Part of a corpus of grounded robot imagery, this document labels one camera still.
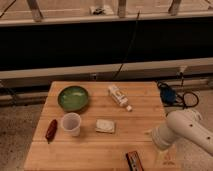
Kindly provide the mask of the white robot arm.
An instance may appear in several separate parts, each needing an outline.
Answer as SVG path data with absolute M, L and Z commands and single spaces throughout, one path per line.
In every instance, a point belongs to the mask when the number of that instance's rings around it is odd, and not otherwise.
M 172 146 L 185 139 L 213 158 L 213 131 L 202 125 L 202 114 L 196 109 L 170 111 L 165 121 L 145 132 L 156 151 L 155 163 L 163 163 Z

